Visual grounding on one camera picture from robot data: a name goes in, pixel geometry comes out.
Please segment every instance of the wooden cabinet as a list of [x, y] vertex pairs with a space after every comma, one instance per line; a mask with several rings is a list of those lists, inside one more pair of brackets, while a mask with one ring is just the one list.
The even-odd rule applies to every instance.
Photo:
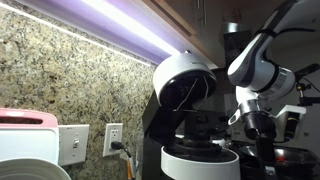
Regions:
[[225, 66], [218, 0], [142, 0], [218, 67]]

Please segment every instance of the granite backsplash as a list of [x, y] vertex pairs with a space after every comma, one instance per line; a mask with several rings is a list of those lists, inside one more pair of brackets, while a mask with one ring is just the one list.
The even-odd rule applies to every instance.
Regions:
[[123, 122], [123, 142], [134, 152], [155, 66], [3, 8], [0, 17], [0, 107], [52, 113], [60, 125], [90, 124], [86, 161], [64, 169], [74, 180], [126, 179], [119, 155], [102, 157], [103, 132], [106, 123]]

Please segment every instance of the under-cabinet light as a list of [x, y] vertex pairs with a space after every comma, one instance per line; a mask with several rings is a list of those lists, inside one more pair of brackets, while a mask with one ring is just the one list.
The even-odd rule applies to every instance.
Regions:
[[20, 15], [22, 15], [22, 16], [25, 16], [25, 17], [27, 17], [27, 18], [29, 18], [29, 19], [32, 19], [32, 20], [34, 20], [34, 21], [36, 21], [36, 22], [38, 22], [38, 23], [40, 23], [40, 24], [43, 24], [43, 25], [49, 26], [49, 27], [51, 27], [51, 28], [54, 28], [54, 29], [56, 29], [56, 30], [58, 30], [58, 31], [60, 31], [60, 32], [63, 32], [63, 33], [65, 33], [65, 34], [68, 34], [68, 35], [70, 35], [70, 36], [73, 36], [73, 37], [75, 37], [75, 38], [78, 38], [78, 39], [80, 39], [80, 40], [82, 40], [82, 41], [86, 41], [86, 42], [88, 42], [88, 43], [91, 43], [91, 44], [93, 44], [93, 45], [96, 45], [96, 46], [98, 46], [98, 47], [101, 47], [101, 48], [103, 48], [103, 49], [106, 49], [106, 50], [108, 50], [108, 51], [112, 51], [112, 52], [115, 53], [115, 54], [120, 54], [121, 56], [123, 56], [123, 57], [125, 57], [125, 58], [128, 58], [128, 59], [130, 59], [130, 60], [134, 60], [134, 61], [136, 61], [136, 62], [138, 62], [138, 63], [144, 64], [144, 65], [149, 66], [149, 67], [151, 66], [151, 63], [144, 62], [144, 61], [141, 61], [141, 60], [136, 59], [136, 58], [134, 58], [134, 57], [131, 57], [131, 56], [129, 56], [129, 55], [127, 55], [127, 54], [124, 54], [124, 53], [122, 53], [122, 52], [120, 52], [120, 51], [114, 50], [114, 49], [109, 48], [109, 47], [107, 47], [107, 46], [105, 46], [105, 45], [102, 45], [102, 44], [100, 44], [100, 43], [98, 43], [98, 42], [96, 42], [96, 41], [92, 41], [92, 40], [90, 40], [90, 39], [88, 39], [88, 38], [85, 38], [85, 37], [83, 37], [83, 36], [80, 36], [80, 35], [78, 35], [78, 34], [75, 34], [75, 33], [73, 33], [73, 32], [70, 32], [70, 31], [68, 31], [68, 30], [66, 30], [66, 29], [63, 29], [63, 28], [61, 28], [61, 27], [59, 27], [59, 26], [57, 26], [57, 25], [54, 25], [54, 24], [52, 24], [52, 23], [50, 23], [50, 22], [48, 22], [48, 21], [44, 21], [44, 20], [42, 20], [42, 19], [40, 19], [40, 18], [37, 18], [37, 17], [35, 17], [35, 16], [33, 16], [33, 15], [30, 15], [30, 14], [28, 14], [28, 13], [25, 13], [25, 12], [19, 10], [19, 9], [15, 9], [15, 8], [13, 8], [13, 7], [11, 7], [11, 6], [8, 6], [8, 5], [6, 5], [6, 4], [3, 4], [3, 3], [1, 3], [1, 2], [0, 2], [0, 7], [4, 8], [4, 9], [7, 9], [7, 10], [9, 10], [9, 11], [15, 12], [15, 13], [17, 13], [17, 14], [20, 14]]
[[162, 49], [163, 51], [167, 52], [170, 55], [177, 55], [180, 52], [172, 47], [170, 44], [159, 38], [153, 32], [151, 32], [148, 28], [128, 16], [127, 14], [123, 13], [121, 10], [113, 6], [112, 4], [102, 1], [102, 0], [82, 0], [90, 7], [94, 8], [95, 10], [99, 11], [106, 17], [112, 19], [113, 21], [117, 22], [124, 28], [130, 30], [131, 32], [135, 33], [139, 37], [147, 40], [148, 42], [152, 43], [153, 45], [157, 46], [158, 48]]

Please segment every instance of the led light strip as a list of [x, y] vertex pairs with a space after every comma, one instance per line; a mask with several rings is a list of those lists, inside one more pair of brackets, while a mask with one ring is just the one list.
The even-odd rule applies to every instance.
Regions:
[[120, 51], [116, 51], [116, 50], [114, 50], [114, 49], [111, 49], [111, 48], [109, 48], [109, 47], [107, 47], [107, 46], [105, 46], [105, 45], [102, 45], [102, 44], [98, 43], [98, 42], [92, 41], [92, 40], [90, 40], [90, 39], [88, 39], [88, 38], [85, 38], [85, 37], [83, 37], [83, 36], [80, 36], [80, 35], [78, 35], [78, 34], [75, 34], [75, 33], [73, 33], [73, 32], [70, 32], [70, 31], [68, 31], [68, 30], [66, 30], [66, 29], [63, 29], [63, 28], [57, 26], [57, 25], [54, 25], [54, 24], [52, 24], [52, 23], [49, 23], [49, 22], [44, 21], [44, 20], [42, 20], [42, 19], [39, 19], [39, 18], [37, 18], [37, 17], [35, 17], [35, 16], [32, 16], [32, 15], [30, 15], [30, 14], [27, 14], [27, 13], [25, 13], [25, 12], [23, 12], [23, 11], [20, 11], [20, 10], [18, 10], [18, 9], [15, 9], [15, 8], [13, 8], [13, 7], [11, 7], [11, 6], [8, 6], [8, 5], [6, 5], [6, 4], [3, 4], [3, 3], [1, 3], [1, 2], [0, 2], [0, 7], [4, 8], [4, 9], [7, 9], [7, 10], [9, 10], [9, 11], [15, 12], [15, 13], [17, 13], [17, 14], [20, 14], [20, 15], [22, 15], [22, 16], [25, 16], [25, 17], [27, 17], [27, 18], [30, 18], [30, 19], [32, 19], [32, 20], [34, 20], [34, 21], [37, 21], [38, 23], [41, 23], [41, 24], [43, 24], [43, 25], [49, 26], [49, 27], [51, 27], [51, 28], [54, 28], [54, 29], [56, 29], [56, 30], [58, 30], [58, 31], [61, 31], [61, 32], [65, 33], [65, 34], [68, 34], [68, 35], [70, 35], [70, 36], [76, 37], [76, 38], [78, 38], [78, 39], [80, 39], [80, 40], [82, 40], [82, 41], [91, 43], [91, 44], [93, 44], [93, 45], [96, 45], [96, 46], [101, 47], [101, 48], [103, 48], [103, 49], [106, 49], [106, 50], [108, 50], [108, 51], [112, 51], [112, 52], [114, 52], [115, 54], [120, 54], [120, 55], [122, 55], [122, 56], [125, 57], [125, 58], [131, 59], [131, 60], [133, 60], [133, 61], [136, 61], [136, 62], [138, 62], [138, 63], [144, 64], [144, 65], [149, 66], [149, 67], [151, 66], [151, 63], [143, 62], [143, 61], [141, 61], [141, 60], [139, 60], [139, 59], [136, 59], [136, 58], [133, 58], [133, 57], [131, 57], [131, 56], [128, 56], [127, 54], [124, 54], [124, 53], [122, 53], [122, 52], [120, 52]]
[[126, 13], [122, 12], [112, 4], [107, 1], [102, 0], [82, 0], [88, 6], [94, 8], [104, 16], [112, 19], [122, 27], [133, 32], [140, 38], [150, 42], [151, 44], [157, 46], [159, 49], [167, 52], [170, 55], [178, 55], [180, 52], [172, 47], [170, 44], [162, 40], [156, 34], [151, 32], [148, 28], [134, 20], [132, 17], [128, 16]]

